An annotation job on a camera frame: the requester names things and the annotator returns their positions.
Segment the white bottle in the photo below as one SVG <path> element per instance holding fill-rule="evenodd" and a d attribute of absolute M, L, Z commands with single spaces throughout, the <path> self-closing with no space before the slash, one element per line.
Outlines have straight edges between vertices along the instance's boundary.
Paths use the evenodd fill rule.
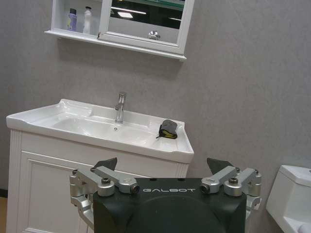
<path fill-rule="evenodd" d="M 92 13 L 89 6 L 86 6 L 86 11 L 84 12 L 84 28 L 83 33 L 90 34 L 91 31 L 91 20 L 92 20 Z"/>

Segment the white sink basin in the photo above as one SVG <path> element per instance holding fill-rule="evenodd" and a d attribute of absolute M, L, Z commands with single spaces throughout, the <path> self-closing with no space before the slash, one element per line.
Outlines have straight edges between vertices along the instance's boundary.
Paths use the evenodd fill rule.
<path fill-rule="evenodd" d="M 115 123 L 112 108 L 72 100 L 6 118 L 7 126 L 95 146 L 123 150 L 189 164 L 193 149 L 185 123 L 176 121 L 178 138 L 158 138 L 164 118 L 124 111 L 124 123 Z"/>

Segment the wall cabinet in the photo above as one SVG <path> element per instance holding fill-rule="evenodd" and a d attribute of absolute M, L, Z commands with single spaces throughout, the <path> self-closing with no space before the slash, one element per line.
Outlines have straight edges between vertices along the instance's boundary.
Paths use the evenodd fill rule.
<path fill-rule="evenodd" d="M 69 175 L 113 157 L 118 172 L 136 177 L 185 177 L 188 169 L 188 164 L 11 130 L 7 233 L 85 233 L 87 226 L 70 203 Z"/>
<path fill-rule="evenodd" d="M 48 34 L 100 45 L 186 60 L 184 55 L 194 0 L 53 0 Z M 90 34 L 83 33 L 85 7 L 91 7 Z M 70 8 L 76 31 L 67 30 Z M 149 37 L 157 32 L 158 37 Z"/>

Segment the sink vanity cabinet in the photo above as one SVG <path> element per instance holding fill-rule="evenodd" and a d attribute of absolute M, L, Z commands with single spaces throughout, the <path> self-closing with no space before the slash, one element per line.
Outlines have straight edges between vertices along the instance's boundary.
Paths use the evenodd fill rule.
<path fill-rule="evenodd" d="M 125 111 L 117 125 L 113 116 L 111 108 L 61 100 L 7 117 L 7 233 L 85 233 L 70 203 L 69 175 L 99 160 L 117 157 L 116 171 L 135 177 L 186 176 L 193 150 L 183 122 L 178 140 L 156 139 L 162 118 Z"/>

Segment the toilet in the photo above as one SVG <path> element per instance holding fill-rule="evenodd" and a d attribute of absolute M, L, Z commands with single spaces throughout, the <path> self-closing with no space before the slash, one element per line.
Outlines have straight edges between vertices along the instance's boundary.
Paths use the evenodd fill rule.
<path fill-rule="evenodd" d="M 285 233 L 311 233 L 311 169 L 282 165 L 266 209 Z"/>

